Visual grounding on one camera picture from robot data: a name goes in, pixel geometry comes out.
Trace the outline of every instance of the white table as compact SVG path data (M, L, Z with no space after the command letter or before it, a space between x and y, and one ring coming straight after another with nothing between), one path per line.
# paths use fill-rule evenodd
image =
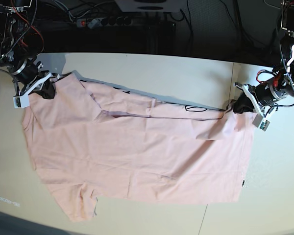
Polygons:
M41 60L52 72L76 71L80 78L112 83L165 101L214 108L225 108L229 98L239 94L233 82L255 82L257 71L263 68L194 58L101 53L43 54ZM20 204L0 201L0 212L92 235L198 234L205 205L157 205L100 197L96 218L70 222L31 168L21 127L23 111L13 108L13 95L11 78L0 73L0 197ZM292 120L290 128L286 119ZM287 234L293 229L294 107L273 116L267 132L255 132L240 201L209 205L200 234Z

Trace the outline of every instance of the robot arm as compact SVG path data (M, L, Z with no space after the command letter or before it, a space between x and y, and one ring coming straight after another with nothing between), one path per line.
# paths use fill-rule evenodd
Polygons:
M272 72L261 70L257 74L258 76L262 72L267 72L271 73L273 78L260 82L256 87L249 84L235 84L243 93L234 103L233 111L238 114L256 112L254 125L264 131L270 123L268 118L273 112L279 107L294 106L294 103L277 104L289 95L294 97L294 1L282 2L281 29L286 31L286 35L280 41L280 65L273 68Z
M28 95L37 93L45 99L53 99L55 89L50 81L56 74L41 70L42 63L34 64L37 48L28 48L22 39L32 28L26 20L32 0L0 0L5 8L0 12L0 67L7 67L14 77L16 95L13 97L15 108L29 106Z

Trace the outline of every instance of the white label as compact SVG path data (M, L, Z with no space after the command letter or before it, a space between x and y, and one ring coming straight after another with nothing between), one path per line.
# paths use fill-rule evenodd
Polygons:
M0 197L0 201L8 203L8 204L14 204L16 207L21 207L21 205L18 202L12 202L9 199L6 199L4 197Z

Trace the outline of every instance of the red wire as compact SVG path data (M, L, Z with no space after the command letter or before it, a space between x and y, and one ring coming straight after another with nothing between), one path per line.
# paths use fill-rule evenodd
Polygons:
M21 42L21 44L23 44L25 47L28 47L28 45L27 45L25 42L23 42L22 39L20 39L20 42Z
M259 74L260 74L261 72L264 72L264 70L260 70L260 71L257 73L257 75L256 75L256 81L259 82L259 83L267 83L267 82L259 81L259 80L258 80L258 76L259 76Z
M286 8L288 8L289 6L292 6L292 5L294 5L294 1L292 1L292 2L290 2L290 3L288 3L288 4L286 4Z
M28 25L30 25L30 23L28 22L28 20L26 20L23 16L21 16L21 14L18 12L18 10L16 9L16 7L14 6L14 4L13 4L13 0L11 0L11 5L12 5L12 7L14 8L14 10L15 10L15 13L23 20L23 21L25 21ZM44 38L43 38L43 36L41 35L41 33L34 27L34 26L30 26L32 29L34 29L36 32L37 32L37 34L40 36L40 38L41 38L41 41L42 41L42 43L43 43L43 48L41 49L41 52L43 52L43 50L45 49L45 40L44 40Z

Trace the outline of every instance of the t-shirt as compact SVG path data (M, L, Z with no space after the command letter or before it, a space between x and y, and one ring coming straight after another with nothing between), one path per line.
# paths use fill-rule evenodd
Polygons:
M254 114L168 104L73 74L55 86L52 100L29 96L23 127L34 169L70 220L92 218L99 195L238 200Z

